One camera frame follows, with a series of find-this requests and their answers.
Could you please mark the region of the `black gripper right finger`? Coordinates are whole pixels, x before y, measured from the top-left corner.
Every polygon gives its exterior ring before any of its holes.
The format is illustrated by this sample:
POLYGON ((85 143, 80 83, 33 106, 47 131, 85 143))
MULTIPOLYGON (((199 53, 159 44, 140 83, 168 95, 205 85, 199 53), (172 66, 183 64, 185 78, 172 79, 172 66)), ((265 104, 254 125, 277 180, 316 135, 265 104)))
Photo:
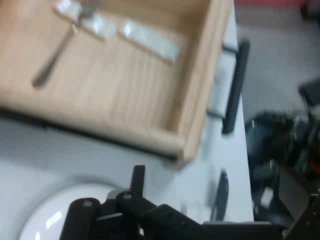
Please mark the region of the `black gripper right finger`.
POLYGON ((203 227, 167 204, 155 205, 143 197, 146 168, 133 168, 130 187, 116 197, 116 207, 143 229, 146 240, 200 240, 203 227))

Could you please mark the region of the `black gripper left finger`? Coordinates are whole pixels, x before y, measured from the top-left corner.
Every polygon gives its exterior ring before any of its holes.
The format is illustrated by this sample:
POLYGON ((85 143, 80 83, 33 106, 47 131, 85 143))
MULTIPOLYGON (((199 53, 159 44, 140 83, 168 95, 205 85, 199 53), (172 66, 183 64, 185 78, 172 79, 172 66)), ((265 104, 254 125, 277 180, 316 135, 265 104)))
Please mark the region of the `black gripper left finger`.
POLYGON ((61 231, 62 240, 97 240, 99 230, 96 219, 101 203, 96 198, 74 200, 68 208, 61 231))

